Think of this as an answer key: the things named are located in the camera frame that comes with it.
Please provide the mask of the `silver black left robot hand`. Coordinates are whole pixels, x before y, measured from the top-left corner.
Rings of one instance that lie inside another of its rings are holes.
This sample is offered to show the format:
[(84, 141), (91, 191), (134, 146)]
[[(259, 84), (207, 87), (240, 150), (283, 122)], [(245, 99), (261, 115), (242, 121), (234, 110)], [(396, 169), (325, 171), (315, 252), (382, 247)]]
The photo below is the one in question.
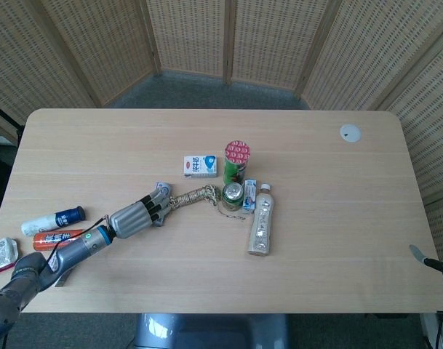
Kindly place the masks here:
[(156, 189), (140, 200), (113, 213), (109, 226), (117, 238), (126, 239), (149, 228), (170, 211), (169, 196)]

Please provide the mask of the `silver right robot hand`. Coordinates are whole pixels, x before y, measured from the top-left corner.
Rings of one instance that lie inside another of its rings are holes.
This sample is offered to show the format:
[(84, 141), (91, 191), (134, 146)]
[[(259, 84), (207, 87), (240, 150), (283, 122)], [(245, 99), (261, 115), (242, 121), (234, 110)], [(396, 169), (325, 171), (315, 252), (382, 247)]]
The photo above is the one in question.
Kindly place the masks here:
[(412, 255), (414, 258), (419, 261), (420, 263), (424, 264), (425, 260), (427, 259), (427, 256), (422, 253), (419, 248), (416, 247), (416, 245), (410, 244), (410, 251), (412, 252)]

